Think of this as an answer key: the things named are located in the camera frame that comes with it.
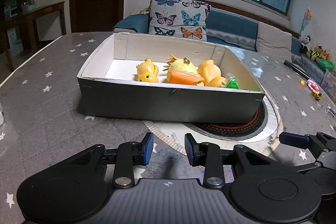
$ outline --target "sofa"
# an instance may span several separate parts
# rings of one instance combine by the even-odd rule
[[[118,22],[113,31],[148,33],[148,21],[148,14],[130,15]],[[211,8],[206,20],[207,41],[212,43],[256,51],[257,32],[258,21],[215,8]],[[300,46],[300,40],[292,37],[292,54],[300,56]]]

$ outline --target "yellow plush chick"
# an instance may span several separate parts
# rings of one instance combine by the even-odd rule
[[[153,62],[149,59],[146,58],[145,62],[142,62],[141,64],[137,65],[137,75],[143,74],[145,71],[149,71],[151,73],[154,73],[156,76],[159,73],[159,68],[157,65],[154,65]]]
[[[212,59],[203,61],[197,69],[197,73],[204,78],[204,85],[207,86],[208,83],[215,77],[221,77],[221,70],[218,68]]]
[[[193,73],[196,75],[198,74],[196,67],[194,66],[194,64],[191,63],[191,61],[188,58],[185,57],[183,59],[179,59],[173,56],[172,54],[170,55],[171,58],[167,58],[168,59],[167,66],[164,66],[166,69],[164,69],[163,71],[178,70]]]
[[[155,73],[152,73],[149,70],[145,70],[142,74],[138,76],[139,82],[149,82],[149,83],[158,83],[159,79]]]

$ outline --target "table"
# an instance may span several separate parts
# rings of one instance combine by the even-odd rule
[[[15,204],[0,204],[0,223],[21,223],[16,190],[27,177],[96,143],[117,148],[126,141],[140,141],[148,128],[143,121],[87,117],[81,108],[77,73],[93,50],[111,32],[73,33],[48,45],[7,82],[0,85],[0,102],[5,123],[0,133],[0,196],[13,194]],[[230,48],[272,94],[284,130],[297,134],[322,131],[336,136],[334,120],[325,112],[331,100],[317,102],[300,78],[288,67],[257,52]],[[154,137],[150,164],[136,167],[135,177],[201,178],[203,167],[189,166],[187,157]],[[310,152],[280,144],[271,158],[289,165],[314,161]],[[111,181],[113,166],[105,180]]]
[[[39,49],[39,36],[37,32],[36,19],[43,17],[47,14],[59,11],[59,20],[61,24],[62,35],[67,33],[64,19],[64,1],[51,5],[38,7],[35,10],[29,11],[25,14],[19,14],[10,19],[0,20],[0,32],[5,33],[0,36],[0,50],[6,52],[6,57],[10,70],[13,71],[13,64],[8,47],[7,30],[14,26],[19,26],[22,45],[25,50],[33,50],[33,53]]]

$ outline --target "yellow toy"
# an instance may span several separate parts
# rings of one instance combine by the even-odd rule
[[[158,83],[159,79],[157,74],[152,73],[149,70],[145,70],[142,74],[138,76],[137,79],[139,82],[149,82],[149,83]]]
[[[137,75],[140,76],[141,74],[143,74],[146,71],[149,71],[153,74],[155,74],[156,76],[159,73],[159,67],[157,65],[154,65],[153,62],[149,59],[146,58],[145,62],[142,62],[141,64],[137,65]]]
[[[222,76],[213,78],[206,86],[212,86],[214,88],[225,88],[227,85],[227,79]]]
[[[197,69],[197,72],[199,75],[201,75],[204,78],[204,85],[205,86],[216,86],[220,85],[220,82],[223,80],[226,80],[224,77],[223,79],[217,78],[214,80],[214,82],[211,83],[211,85],[208,85],[211,80],[213,80],[215,77],[221,77],[221,70],[218,68],[212,59],[203,61]]]
[[[177,70],[198,75],[196,67],[194,66],[194,64],[191,63],[191,61],[188,58],[185,57],[183,59],[179,59],[173,56],[172,54],[170,55],[171,58],[167,58],[168,59],[167,66],[164,66],[166,69],[164,69],[163,71]]]

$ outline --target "white star pattern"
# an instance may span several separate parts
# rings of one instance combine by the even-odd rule
[[[299,156],[302,158],[302,160],[306,160],[307,159],[306,158],[306,152],[302,151],[301,149],[300,149]]]
[[[43,89],[43,93],[45,93],[46,91],[49,91],[50,89],[52,88],[52,86],[46,86],[44,89]]]
[[[14,194],[8,194],[8,193],[7,193],[6,203],[9,204],[9,208],[10,208],[10,209],[12,208],[12,205],[15,204],[15,202],[13,201],[13,197],[14,197]]]
[[[157,145],[158,145],[157,143],[154,143],[154,144],[153,144],[153,152],[154,152],[155,154],[157,154],[157,151],[156,151],[156,149],[155,149],[155,147],[156,147]]]
[[[52,75],[52,73],[53,73],[53,71],[48,71],[48,72],[47,72],[47,74],[45,75],[45,77],[47,77],[47,78],[48,78],[49,76],[51,76],[51,75]]]
[[[91,119],[92,121],[94,121],[95,117],[94,116],[86,116],[84,120],[88,120],[88,119]]]
[[[142,178],[141,174],[143,172],[145,172],[145,169],[144,168],[140,168],[138,166],[134,166],[133,167],[133,172],[134,172],[134,178],[135,179],[141,179]]]

